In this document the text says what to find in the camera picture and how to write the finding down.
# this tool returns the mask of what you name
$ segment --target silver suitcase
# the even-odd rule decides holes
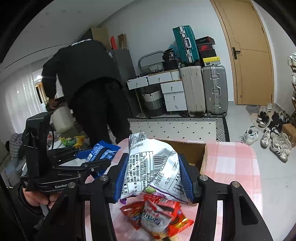
[[[224,66],[208,66],[202,68],[205,89],[205,102],[208,116],[227,115],[228,91]]]
[[[181,68],[181,77],[188,112],[205,112],[205,93],[201,66]]]

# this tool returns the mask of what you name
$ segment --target plaid tablecloth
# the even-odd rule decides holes
[[[119,143],[121,149],[118,151],[112,165],[116,165],[123,153],[128,153],[128,139]],[[209,142],[206,144],[205,156],[202,163],[201,173],[209,176],[219,183],[229,184],[232,181],[238,181],[254,202],[255,206],[262,215],[262,189],[260,172],[256,154],[254,150],[247,145],[235,142]],[[127,204],[142,200],[142,195],[128,198]],[[143,229],[135,230],[119,210],[123,204],[120,202],[110,204],[110,211],[113,220],[116,237],[118,241],[123,240],[151,240],[150,234]],[[181,205],[185,216],[195,220],[198,205]],[[215,241],[221,240],[222,232],[223,203],[218,201],[217,222]],[[86,238],[91,240],[89,202],[86,202]],[[193,225],[181,233],[177,234],[177,239],[189,241]]]

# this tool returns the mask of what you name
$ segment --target black robotic device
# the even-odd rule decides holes
[[[46,151],[46,138],[52,113],[44,112],[27,119],[23,134],[28,175],[21,181],[26,191],[40,190],[45,194],[61,191],[58,200],[44,219],[36,240],[86,240],[84,201],[90,201],[91,234],[93,240],[116,241],[109,203],[116,203],[114,194],[119,173],[125,171],[128,154],[107,175],[85,184],[94,171],[105,170],[111,161],[103,159],[80,167],[59,166],[74,159],[77,150],[61,148]],[[217,201],[223,201],[222,241],[272,241],[271,234],[254,203],[236,181],[229,185],[216,183],[200,175],[179,155],[180,165],[189,177],[192,203],[199,203],[190,241],[213,241],[215,236]]]

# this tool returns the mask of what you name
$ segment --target black pants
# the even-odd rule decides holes
[[[107,124],[117,144],[131,134],[126,97],[115,79],[100,78],[85,84],[72,98],[69,107],[92,146],[100,140],[111,143]]]

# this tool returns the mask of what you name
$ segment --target bolt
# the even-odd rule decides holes
[[[206,175],[200,175],[200,179],[206,181],[208,180],[208,177]]]
[[[73,188],[73,187],[75,187],[76,186],[76,183],[74,183],[74,182],[70,182],[69,184],[68,184],[68,187],[69,188]]]
[[[108,180],[108,176],[107,175],[102,175],[102,176],[100,176],[100,180],[101,181],[107,181]]]
[[[240,186],[239,182],[237,182],[237,181],[234,181],[234,182],[232,183],[232,185],[233,185],[235,188],[238,188],[238,187]]]

